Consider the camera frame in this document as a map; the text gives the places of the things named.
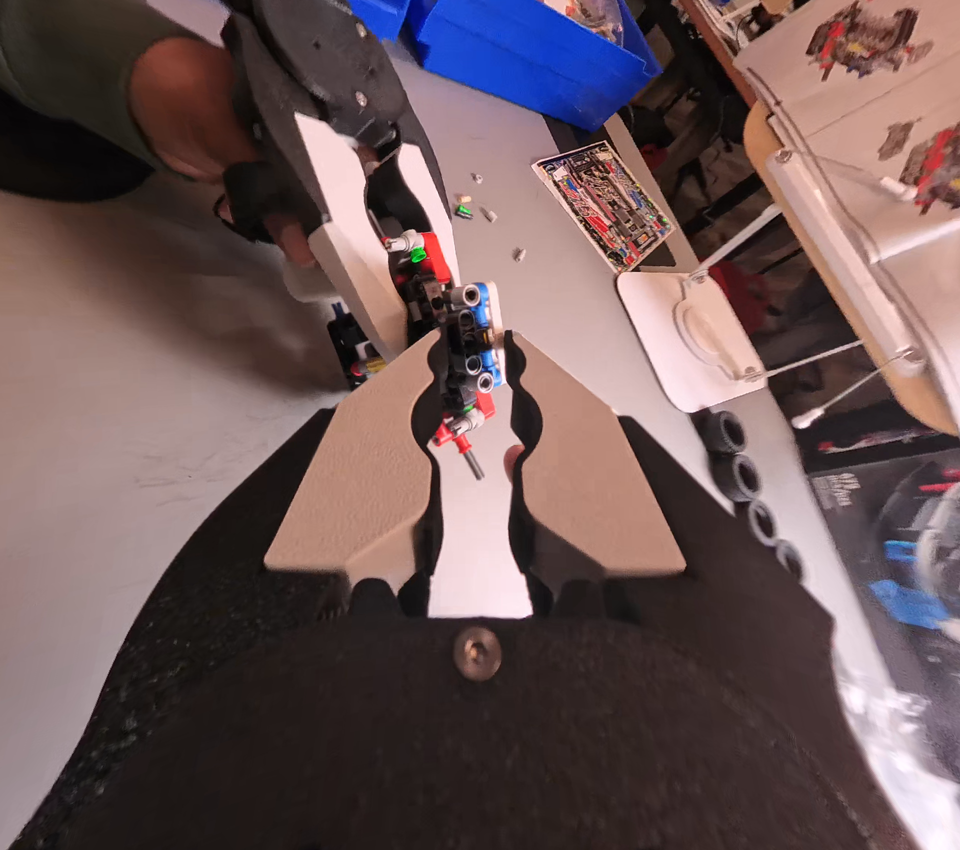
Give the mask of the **red bag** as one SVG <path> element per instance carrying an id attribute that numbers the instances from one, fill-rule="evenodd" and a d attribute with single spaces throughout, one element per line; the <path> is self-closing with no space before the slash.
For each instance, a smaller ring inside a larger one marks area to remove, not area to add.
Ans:
<path id="1" fill-rule="evenodd" d="M 747 335 L 763 329 L 771 307 L 765 276 L 747 273 L 728 260 L 708 268 L 708 275 L 726 296 Z"/>

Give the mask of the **person's left forearm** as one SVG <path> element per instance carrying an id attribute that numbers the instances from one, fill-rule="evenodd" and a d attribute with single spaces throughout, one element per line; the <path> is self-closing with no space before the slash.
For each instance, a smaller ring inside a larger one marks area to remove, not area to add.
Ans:
<path id="1" fill-rule="evenodd" d="M 2 92 L 159 168 L 128 91 L 140 57 L 180 38 L 194 35 L 147 0 L 1 0 Z"/>

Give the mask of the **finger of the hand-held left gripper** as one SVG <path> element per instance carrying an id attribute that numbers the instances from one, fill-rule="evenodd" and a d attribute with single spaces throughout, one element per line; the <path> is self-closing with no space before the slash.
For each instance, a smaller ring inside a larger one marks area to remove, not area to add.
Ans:
<path id="1" fill-rule="evenodd" d="M 382 237 L 407 230 L 434 233 L 454 284 L 460 284 L 448 195 L 437 171 L 429 153 L 402 143 L 366 175 L 366 208 Z"/>
<path id="2" fill-rule="evenodd" d="M 329 124 L 297 113 L 295 125 L 328 213 L 309 248 L 379 355 L 392 361 L 408 346 L 406 308 L 368 216 L 362 164 Z"/>

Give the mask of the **black red lego assembly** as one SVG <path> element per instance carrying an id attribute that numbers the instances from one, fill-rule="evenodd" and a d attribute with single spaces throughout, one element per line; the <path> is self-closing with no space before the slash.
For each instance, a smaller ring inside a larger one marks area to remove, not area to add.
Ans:
<path id="1" fill-rule="evenodd" d="M 386 276 L 406 308 L 409 344 L 439 332 L 445 364 L 440 374 L 441 422 L 435 447 L 453 445 L 482 481 L 470 433 L 497 413 L 494 391 L 506 381 L 504 330 L 494 283 L 462 282 L 450 218 L 430 231 L 383 235 Z"/>

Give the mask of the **lego set box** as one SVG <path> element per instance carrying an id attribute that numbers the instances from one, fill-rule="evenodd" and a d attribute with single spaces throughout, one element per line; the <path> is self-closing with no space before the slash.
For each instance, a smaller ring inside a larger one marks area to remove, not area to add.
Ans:
<path id="1" fill-rule="evenodd" d="M 959 771 L 958 438 L 919 425 L 798 434 L 803 468 L 930 769 Z"/>

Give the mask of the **white book stand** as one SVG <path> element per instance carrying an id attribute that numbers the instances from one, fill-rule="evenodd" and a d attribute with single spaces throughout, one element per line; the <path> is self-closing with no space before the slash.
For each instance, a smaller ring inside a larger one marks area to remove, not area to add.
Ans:
<path id="1" fill-rule="evenodd" d="M 753 107 L 744 147 L 773 203 L 690 271 L 616 281 L 668 400 L 699 412 L 774 376 L 711 269 L 783 221 L 894 398 L 918 422 L 957 436 L 958 223 L 914 217 L 915 187 L 816 154 L 779 108 Z"/>

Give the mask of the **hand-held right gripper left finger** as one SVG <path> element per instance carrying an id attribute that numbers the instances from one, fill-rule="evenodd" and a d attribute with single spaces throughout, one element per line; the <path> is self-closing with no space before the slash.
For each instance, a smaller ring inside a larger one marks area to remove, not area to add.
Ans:
<path id="1" fill-rule="evenodd" d="M 271 541 L 271 572 L 330 576 L 347 598 L 381 580 L 425 617 L 443 542 L 437 460 L 447 349 L 438 329 L 345 397 Z"/>

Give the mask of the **person's left hand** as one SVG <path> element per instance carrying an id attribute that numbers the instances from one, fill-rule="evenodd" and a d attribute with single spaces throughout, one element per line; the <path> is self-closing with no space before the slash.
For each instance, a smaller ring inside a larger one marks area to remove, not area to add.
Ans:
<path id="1" fill-rule="evenodd" d="M 259 161 L 255 138 L 234 111 L 234 82 L 230 52 L 204 40 L 161 40 L 136 60 L 128 110 L 165 168 L 213 186 L 228 169 Z"/>

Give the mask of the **clear plastic bag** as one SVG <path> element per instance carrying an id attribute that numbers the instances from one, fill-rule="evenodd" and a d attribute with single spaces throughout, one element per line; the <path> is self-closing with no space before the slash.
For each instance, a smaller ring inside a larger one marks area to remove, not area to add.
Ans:
<path id="1" fill-rule="evenodd" d="M 841 707 L 884 796 L 925 848 L 958 847 L 958 783 L 935 767 L 929 702 L 834 664 Z"/>

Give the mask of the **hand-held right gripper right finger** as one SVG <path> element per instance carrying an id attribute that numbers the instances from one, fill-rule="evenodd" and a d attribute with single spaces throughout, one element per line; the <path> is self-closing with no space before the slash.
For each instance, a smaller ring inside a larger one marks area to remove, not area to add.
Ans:
<path id="1" fill-rule="evenodd" d="M 505 336 L 510 428 L 525 448 L 508 536 L 534 616 L 570 584 L 677 577 L 687 561 L 618 414 L 523 334 Z"/>

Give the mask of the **colourful sticker sheet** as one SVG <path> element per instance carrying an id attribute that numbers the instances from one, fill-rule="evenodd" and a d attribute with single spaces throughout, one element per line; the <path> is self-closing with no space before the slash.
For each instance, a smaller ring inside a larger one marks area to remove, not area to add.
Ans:
<path id="1" fill-rule="evenodd" d="M 637 270 L 674 232 L 606 140 L 537 160 L 531 169 L 617 275 Z"/>

